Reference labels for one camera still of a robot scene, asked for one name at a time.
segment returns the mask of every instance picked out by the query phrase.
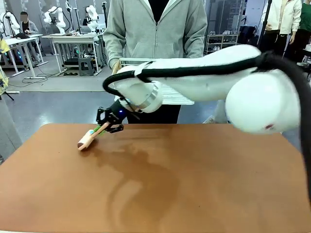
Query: white jacket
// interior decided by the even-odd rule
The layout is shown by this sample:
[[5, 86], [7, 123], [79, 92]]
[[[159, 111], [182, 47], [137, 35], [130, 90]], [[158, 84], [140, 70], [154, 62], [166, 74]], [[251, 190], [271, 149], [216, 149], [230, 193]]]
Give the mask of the white jacket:
[[[281, 5], [282, 0], [272, 0], [268, 15], [268, 24], [272, 25], [272, 30], [278, 30]], [[263, 9], [261, 23], [263, 23], [266, 17], [267, 7], [268, 3], [266, 3]], [[301, 0], [288, 0], [284, 9], [280, 34], [290, 34], [292, 31], [297, 32], [300, 23], [301, 7]]]

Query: person's right hand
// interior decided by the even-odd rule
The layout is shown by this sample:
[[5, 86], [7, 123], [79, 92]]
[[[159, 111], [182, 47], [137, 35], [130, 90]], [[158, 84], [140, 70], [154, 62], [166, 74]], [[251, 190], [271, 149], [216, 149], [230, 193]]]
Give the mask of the person's right hand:
[[267, 31], [271, 31], [271, 30], [272, 30], [272, 25], [271, 25], [270, 23], [268, 23], [268, 24], [266, 25], [266, 30], [267, 30]]
[[121, 61], [118, 60], [112, 67], [112, 74], [116, 74], [121, 69]]

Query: white basket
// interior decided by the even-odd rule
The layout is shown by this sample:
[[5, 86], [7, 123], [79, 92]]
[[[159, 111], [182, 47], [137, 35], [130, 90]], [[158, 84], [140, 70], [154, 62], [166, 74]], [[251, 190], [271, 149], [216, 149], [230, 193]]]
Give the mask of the white basket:
[[[138, 66], [144, 62], [155, 62], [157, 59], [143, 59], [143, 58], [120, 58], [121, 66]], [[162, 84], [163, 104], [166, 105], [193, 105], [194, 102], [184, 97], [178, 91], [172, 89], [170, 86]]]

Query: white desk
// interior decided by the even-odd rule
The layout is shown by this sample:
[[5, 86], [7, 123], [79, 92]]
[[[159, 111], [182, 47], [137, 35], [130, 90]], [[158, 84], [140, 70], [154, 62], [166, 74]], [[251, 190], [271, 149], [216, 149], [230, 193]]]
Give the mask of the white desk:
[[[5, 42], [7, 43], [8, 46], [12, 46], [12, 45], [16, 45], [16, 47], [20, 50], [20, 52], [22, 52], [22, 47], [24, 47], [25, 51], [26, 51], [26, 47], [27, 47], [27, 42], [30, 42], [30, 41], [35, 41], [36, 42], [36, 46], [38, 48], [38, 51], [39, 51], [39, 55], [40, 55], [40, 58], [41, 58], [41, 62], [38, 64], [38, 66], [41, 66], [41, 65], [44, 65], [48, 62], [44, 62], [43, 60], [43, 56], [42, 56], [42, 53], [41, 53], [41, 49], [40, 49], [40, 46], [39, 46], [39, 43], [38, 43], [38, 40], [37, 38], [42, 36], [42, 34], [33, 34], [33, 35], [29, 35], [29, 38], [27, 39], [16, 39], [16, 38], [5, 38]], [[25, 72], [24, 70], [23, 71], [19, 71], [18, 68], [17, 68], [17, 65], [16, 65], [16, 62], [15, 62], [15, 58], [12, 54], [12, 50], [9, 51], [9, 54], [10, 54], [10, 57], [11, 57], [11, 60], [13, 62], [13, 67], [15, 69], [15, 74], [12, 75], [11, 77], [14, 77], [18, 74], [21, 74], [23, 72]], [[22, 60], [23, 60], [23, 64], [24, 66], [27, 65], [27, 62], [24, 61], [24, 56], [22, 56]], [[31, 60], [28, 59], [28, 65], [29, 67], [31, 67], [30, 70], [33, 69], [33, 66], [31, 64], [31, 62], [29, 62]]]
[[59, 72], [63, 72], [63, 70], [61, 69], [61, 66], [60, 66], [60, 62], [59, 62], [58, 57], [57, 57], [57, 50], [59, 51], [59, 54], [60, 54], [59, 44], [92, 44], [93, 49], [94, 49], [94, 56], [95, 56], [96, 69], [97, 69], [97, 72], [94, 74], [94, 76], [96, 76], [102, 71], [102, 69], [100, 68], [100, 66], [98, 64], [98, 54], [96, 52], [96, 46], [95, 46], [95, 43], [99, 41], [99, 39], [97, 38], [98, 36], [102, 36], [102, 35], [84, 34], [81, 36], [66, 36], [64, 34], [58, 33], [58, 34], [51, 34], [51, 35], [43, 36], [42, 38], [49, 38], [52, 40], [53, 49], [54, 49], [54, 53], [56, 55], [56, 60], [57, 60]]
[[[40, 56], [41, 56], [41, 61], [43, 61], [43, 57], [42, 57], [42, 54], [41, 54], [41, 50], [40, 50], [40, 47], [39, 47], [39, 44], [38, 44], [38, 41], [37, 41], [37, 37], [39, 37], [40, 35], [31, 35], [30, 38], [27, 38], [27, 39], [16, 39], [16, 38], [10, 38], [10, 39], [6, 39], [5, 42], [7, 43], [7, 45], [17, 45], [17, 44], [20, 44], [21, 47], [24, 47], [25, 49], [25, 53], [26, 53], [26, 57], [27, 57], [27, 60], [28, 60], [28, 63], [31, 61], [31, 58], [30, 58], [30, 55], [29, 55], [29, 50], [28, 50], [28, 47], [27, 47], [27, 43], [30, 42], [30, 41], [35, 41], [37, 46], [38, 46], [38, 50], [40, 52]], [[10, 56], [11, 56], [11, 59], [12, 59], [12, 62], [13, 64], [15, 65], [16, 67], [16, 64], [15, 64], [15, 60], [14, 60], [14, 56], [12, 55], [12, 51], [10, 50]], [[32, 73], [32, 76], [31, 77], [27, 77], [26, 79], [45, 79], [44, 77], [36, 77], [35, 76], [35, 71], [34, 71], [34, 68], [31, 64], [29, 64], [29, 68], [30, 68], [30, 71]]]

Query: wooden tabletop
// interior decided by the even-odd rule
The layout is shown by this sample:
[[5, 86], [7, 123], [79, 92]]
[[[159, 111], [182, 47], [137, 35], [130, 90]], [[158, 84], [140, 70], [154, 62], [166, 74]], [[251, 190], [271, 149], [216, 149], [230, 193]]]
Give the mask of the wooden tabletop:
[[303, 160], [280, 134], [231, 125], [42, 127], [0, 166], [0, 230], [307, 233]]

